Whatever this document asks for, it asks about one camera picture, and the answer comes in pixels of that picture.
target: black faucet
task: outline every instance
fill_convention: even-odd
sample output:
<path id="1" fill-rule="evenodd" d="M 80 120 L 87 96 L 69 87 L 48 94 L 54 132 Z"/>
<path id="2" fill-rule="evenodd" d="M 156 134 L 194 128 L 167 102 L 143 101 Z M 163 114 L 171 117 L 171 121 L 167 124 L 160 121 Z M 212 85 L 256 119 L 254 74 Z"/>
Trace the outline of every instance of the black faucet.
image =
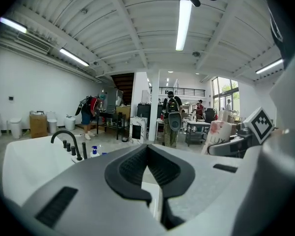
<path id="1" fill-rule="evenodd" d="M 73 139 L 73 143 L 74 143 L 74 147 L 75 147 L 75 150 L 76 150 L 76 153 L 77 153 L 77 160 L 78 161 L 81 161 L 82 160 L 82 157 L 80 155 L 80 152 L 79 152 L 79 148 L 78 148 L 78 144 L 77 144 L 77 139 L 75 139 L 75 136 L 70 132 L 70 131 L 67 131 L 67 130 L 59 130 L 57 131 L 55 134 L 53 134 L 53 136 L 51 137 L 51 143 L 53 144 L 54 141 L 55 141 L 55 137 L 58 135 L 58 134 L 61 134 L 61 133 L 64 133 L 64 134 L 68 134 L 69 136 L 72 137 Z"/>

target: bottle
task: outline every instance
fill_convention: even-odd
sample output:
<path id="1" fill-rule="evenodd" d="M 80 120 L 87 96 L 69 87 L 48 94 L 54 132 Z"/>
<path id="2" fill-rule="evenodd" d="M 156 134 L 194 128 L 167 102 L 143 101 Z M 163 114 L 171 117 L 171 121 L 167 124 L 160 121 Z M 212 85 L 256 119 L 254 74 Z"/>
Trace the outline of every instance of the bottle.
<path id="1" fill-rule="evenodd" d="M 99 153 L 97 152 L 97 146 L 92 146 L 92 149 L 93 151 L 90 153 L 91 158 L 100 156 Z"/>

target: fluorescent light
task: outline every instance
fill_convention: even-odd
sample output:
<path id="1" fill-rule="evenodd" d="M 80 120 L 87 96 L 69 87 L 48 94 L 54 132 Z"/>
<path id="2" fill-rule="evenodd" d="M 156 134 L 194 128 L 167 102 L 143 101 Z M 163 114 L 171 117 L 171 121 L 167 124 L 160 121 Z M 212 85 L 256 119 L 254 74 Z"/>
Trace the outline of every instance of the fluorescent light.
<path id="1" fill-rule="evenodd" d="M 189 0 L 179 1 L 179 26 L 176 43 L 176 51 L 182 51 L 185 46 L 189 21 L 191 15 L 192 3 Z"/>
<path id="2" fill-rule="evenodd" d="M 283 60 L 279 59 L 279 60 L 273 62 L 272 64 L 267 65 L 264 68 L 261 68 L 260 70 L 256 71 L 256 74 L 263 73 L 264 71 L 267 71 L 268 69 L 273 68 L 274 66 L 281 64 L 282 62 L 283 62 Z"/>
<path id="3" fill-rule="evenodd" d="M 0 18 L 0 22 L 5 24 L 5 25 L 8 25 L 14 29 L 17 29 L 19 30 L 20 32 L 23 32 L 23 33 L 26 33 L 27 29 L 26 27 L 22 26 L 21 24 L 19 23 L 16 23 L 12 20 L 9 20 L 9 19 L 6 19 L 6 18 Z"/>
<path id="4" fill-rule="evenodd" d="M 87 64 L 85 61 L 81 60 L 80 58 L 78 58 L 77 56 L 75 56 L 74 54 L 68 52 L 66 49 L 61 48 L 60 50 L 61 53 L 67 55 L 68 57 L 74 59 L 75 61 L 77 61 L 78 63 L 81 63 L 84 66 L 89 66 L 89 64 Z"/>

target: shoe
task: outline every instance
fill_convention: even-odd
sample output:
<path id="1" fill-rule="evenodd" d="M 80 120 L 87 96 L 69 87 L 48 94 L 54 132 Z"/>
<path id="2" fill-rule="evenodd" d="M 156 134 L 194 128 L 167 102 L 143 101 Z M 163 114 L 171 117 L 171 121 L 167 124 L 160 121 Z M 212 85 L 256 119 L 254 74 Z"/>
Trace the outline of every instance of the shoe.
<path id="1" fill-rule="evenodd" d="M 93 137 L 95 136 L 91 131 L 88 131 L 88 135 Z"/>
<path id="2" fill-rule="evenodd" d="M 89 134 L 85 134 L 85 139 L 90 140 Z"/>

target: blue shorts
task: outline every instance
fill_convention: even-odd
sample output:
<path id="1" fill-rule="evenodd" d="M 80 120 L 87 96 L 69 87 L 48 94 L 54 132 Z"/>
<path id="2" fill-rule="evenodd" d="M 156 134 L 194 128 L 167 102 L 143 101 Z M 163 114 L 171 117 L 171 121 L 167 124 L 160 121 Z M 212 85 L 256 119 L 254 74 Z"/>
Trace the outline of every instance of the blue shorts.
<path id="1" fill-rule="evenodd" d="M 89 125 L 90 124 L 90 114 L 85 111 L 81 111 L 82 114 L 82 125 Z"/>

